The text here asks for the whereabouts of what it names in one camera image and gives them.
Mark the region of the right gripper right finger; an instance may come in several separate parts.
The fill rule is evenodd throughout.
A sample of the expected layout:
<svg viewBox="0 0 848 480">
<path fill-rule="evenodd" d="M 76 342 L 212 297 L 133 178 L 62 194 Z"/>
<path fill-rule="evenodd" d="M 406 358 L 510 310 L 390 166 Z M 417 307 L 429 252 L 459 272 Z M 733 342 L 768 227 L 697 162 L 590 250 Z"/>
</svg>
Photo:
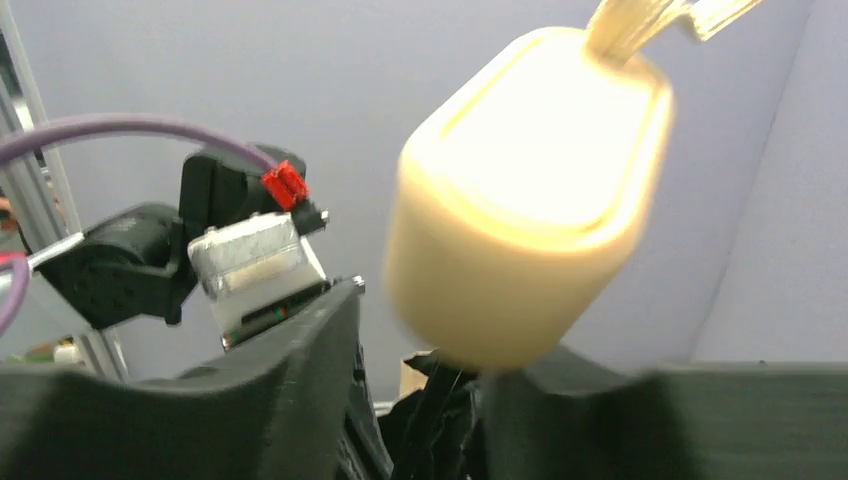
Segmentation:
<svg viewBox="0 0 848 480">
<path fill-rule="evenodd" d="M 565 347 L 483 383 L 494 479 L 843 479 L 847 367 L 613 373 Z"/>
</svg>

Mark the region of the beige umbrella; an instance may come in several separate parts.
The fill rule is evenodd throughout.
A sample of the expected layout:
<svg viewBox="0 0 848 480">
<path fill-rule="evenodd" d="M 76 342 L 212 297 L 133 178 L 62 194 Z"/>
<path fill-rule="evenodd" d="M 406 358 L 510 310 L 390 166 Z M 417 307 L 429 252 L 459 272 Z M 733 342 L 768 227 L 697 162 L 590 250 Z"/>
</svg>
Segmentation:
<svg viewBox="0 0 848 480">
<path fill-rule="evenodd" d="M 674 116 L 640 51 L 704 42 L 749 1 L 603 1 L 520 36 L 406 141 L 384 260 L 398 318 L 438 356 L 393 477 L 418 470 L 457 371 L 549 353 L 638 245 Z"/>
</svg>

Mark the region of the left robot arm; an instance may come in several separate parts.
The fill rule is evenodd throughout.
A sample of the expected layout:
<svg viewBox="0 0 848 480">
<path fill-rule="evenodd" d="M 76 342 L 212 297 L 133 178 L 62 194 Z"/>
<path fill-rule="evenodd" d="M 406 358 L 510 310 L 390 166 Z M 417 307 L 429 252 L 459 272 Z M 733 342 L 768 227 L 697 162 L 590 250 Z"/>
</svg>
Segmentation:
<svg viewBox="0 0 848 480">
<path fill-rule="evenodd" d="M 177 206 L 142 203 L 118 213 L 36 270 L 95 330 L 141 315 L 177 325 L 197 285 L 189 242 L 255 212 L 280 212 L 262 173 L 232 154 L 203 147 L 183 163 Z"/>
</svg>

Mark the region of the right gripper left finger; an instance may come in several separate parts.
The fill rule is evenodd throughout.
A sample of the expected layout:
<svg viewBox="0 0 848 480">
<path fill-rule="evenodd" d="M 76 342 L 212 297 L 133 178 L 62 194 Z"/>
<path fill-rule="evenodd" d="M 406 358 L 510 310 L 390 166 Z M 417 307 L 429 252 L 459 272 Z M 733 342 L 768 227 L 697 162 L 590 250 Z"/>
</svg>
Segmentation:
<svg viewBox="0 0 848 480">
<path fill-rule="evenodd" d="M 1 369 L 5 479 L 386 479 L 359 344 L 362 283 L 175 379 Z"/>
</svg>

